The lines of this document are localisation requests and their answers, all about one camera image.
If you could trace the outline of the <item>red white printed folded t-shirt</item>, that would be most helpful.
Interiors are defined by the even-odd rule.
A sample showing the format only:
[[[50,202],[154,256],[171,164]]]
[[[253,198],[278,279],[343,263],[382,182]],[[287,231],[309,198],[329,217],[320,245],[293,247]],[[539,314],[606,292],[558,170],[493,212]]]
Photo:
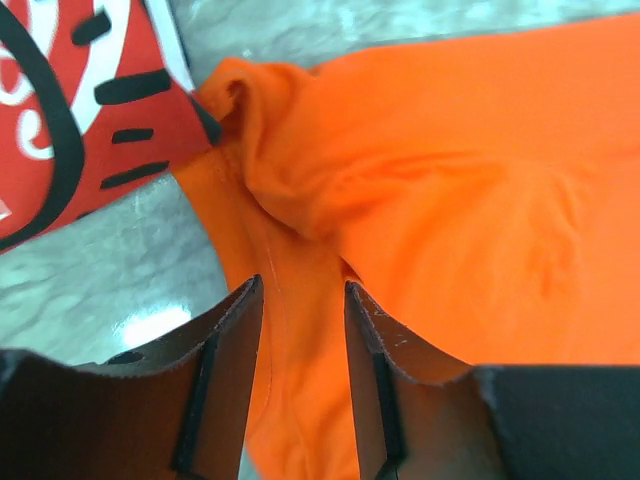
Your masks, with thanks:
[[[166,1],[1,5],[1,247],[118,200],[216,144]]]

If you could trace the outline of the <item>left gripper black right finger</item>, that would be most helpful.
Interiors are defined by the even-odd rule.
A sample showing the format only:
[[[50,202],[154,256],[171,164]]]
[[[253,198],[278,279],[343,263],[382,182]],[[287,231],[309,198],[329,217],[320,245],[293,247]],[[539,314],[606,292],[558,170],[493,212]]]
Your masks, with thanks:
[[[639,370],[468,365],[345,287],[364,479],[635,479]]]

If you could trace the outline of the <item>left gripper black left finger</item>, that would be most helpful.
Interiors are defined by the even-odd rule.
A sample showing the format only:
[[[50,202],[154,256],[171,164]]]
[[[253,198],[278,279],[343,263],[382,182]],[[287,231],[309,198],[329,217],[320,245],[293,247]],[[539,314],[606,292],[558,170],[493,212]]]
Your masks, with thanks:
[[[252,277],[102,364],[1,353],[5,479],[234,479],[263,314]]]

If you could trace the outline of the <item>orange t-shirt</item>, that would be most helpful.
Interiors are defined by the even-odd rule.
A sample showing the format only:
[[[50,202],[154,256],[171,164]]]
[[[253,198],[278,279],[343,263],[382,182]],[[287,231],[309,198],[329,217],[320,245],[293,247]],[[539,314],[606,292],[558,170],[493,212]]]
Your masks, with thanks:
[[[469,363],[639,360],[639,17],[227,58],[219,145],[175,177],[227,284],[264,283],[246,446],[356,479],[344,284]]]

